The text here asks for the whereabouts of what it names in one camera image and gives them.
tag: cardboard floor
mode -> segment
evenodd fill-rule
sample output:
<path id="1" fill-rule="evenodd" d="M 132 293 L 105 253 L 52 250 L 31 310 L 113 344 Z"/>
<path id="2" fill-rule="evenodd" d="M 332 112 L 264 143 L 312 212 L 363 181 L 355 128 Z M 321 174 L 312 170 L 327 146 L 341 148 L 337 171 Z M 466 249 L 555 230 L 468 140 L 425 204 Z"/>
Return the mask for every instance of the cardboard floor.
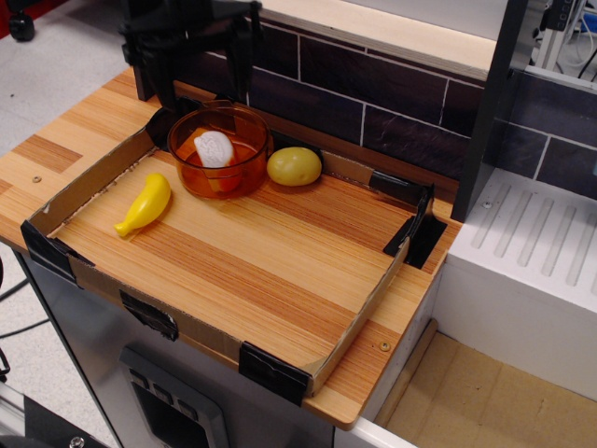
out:
<path id="1" fill-rule="evenodd" d="M 597 446 L 597 402 L 436 333 L 387 424 L 419 448 Z"/>

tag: screw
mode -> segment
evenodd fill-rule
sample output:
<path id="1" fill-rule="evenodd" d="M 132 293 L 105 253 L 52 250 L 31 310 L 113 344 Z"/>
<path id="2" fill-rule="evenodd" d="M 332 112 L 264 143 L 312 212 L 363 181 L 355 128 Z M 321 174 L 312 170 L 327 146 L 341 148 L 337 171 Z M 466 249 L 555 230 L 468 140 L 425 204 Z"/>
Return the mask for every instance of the screw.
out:
<path id="1" fill-rule="evenodd" d="M 85 439 L 83 439 L 82 437 L 76 436 L 73 439 L 71 439 L 69 448 L 83 448 L 84 446 L 85 446 Z"/>

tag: orange bowl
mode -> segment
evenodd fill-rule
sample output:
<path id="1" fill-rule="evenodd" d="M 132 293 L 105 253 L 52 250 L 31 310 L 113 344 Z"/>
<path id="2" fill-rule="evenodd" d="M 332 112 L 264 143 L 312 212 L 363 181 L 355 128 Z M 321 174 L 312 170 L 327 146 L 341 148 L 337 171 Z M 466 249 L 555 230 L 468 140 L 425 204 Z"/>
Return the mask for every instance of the orange bowl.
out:
<path id="1" fill-rule="evenodd" d="M 234 162 L 221 168 L 201 165 L 193 140 L 205 131 L 220 131 L 234 147 Z M 270 128 L 262 117 L 238 105 L 219 105 L 191 112 L 168 134 L 178 177 L 191 193 L 202 198 L 229 199 L 258 189 L 267 177 L 273 150 Z"/>

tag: gray floor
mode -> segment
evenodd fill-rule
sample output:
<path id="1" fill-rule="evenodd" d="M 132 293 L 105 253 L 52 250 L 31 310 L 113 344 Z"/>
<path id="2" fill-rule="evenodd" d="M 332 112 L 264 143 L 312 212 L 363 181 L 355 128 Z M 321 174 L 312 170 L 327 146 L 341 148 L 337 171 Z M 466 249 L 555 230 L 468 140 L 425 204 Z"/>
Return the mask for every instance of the gray floor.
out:
<path id="1" fill-rule="evenodd" d="M 33 41 L 0 39 L 0 155 L 127 68 L 120 21 L 119 0 L 70 0 L 35 21 Z M 3 293 L 24 274 L 4 245 L 0 257 Z M 34 292 L 26 287 L 0 303 L 0 334 L 44 318 Z M 8 385 L 108 446 L 117 446 L 51 324 L 0 339 L 0 347 L 11 367 Z"/>

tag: yellow banana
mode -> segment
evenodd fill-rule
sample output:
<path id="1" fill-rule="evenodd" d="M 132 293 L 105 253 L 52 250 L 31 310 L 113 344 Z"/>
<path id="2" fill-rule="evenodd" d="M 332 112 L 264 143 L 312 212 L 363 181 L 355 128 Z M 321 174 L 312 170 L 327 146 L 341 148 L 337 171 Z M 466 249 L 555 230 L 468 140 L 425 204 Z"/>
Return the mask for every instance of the yellow banana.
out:
<path id="1" fill-rule="evenodd" d="M 170 201 L 170 184 L 160 173 L 146 177 L 146 185 L 134 200 L 124 221 L 114 228 L 120 236 L 126 236 L 133 229 L 139 229 L 156 219 Z"/>

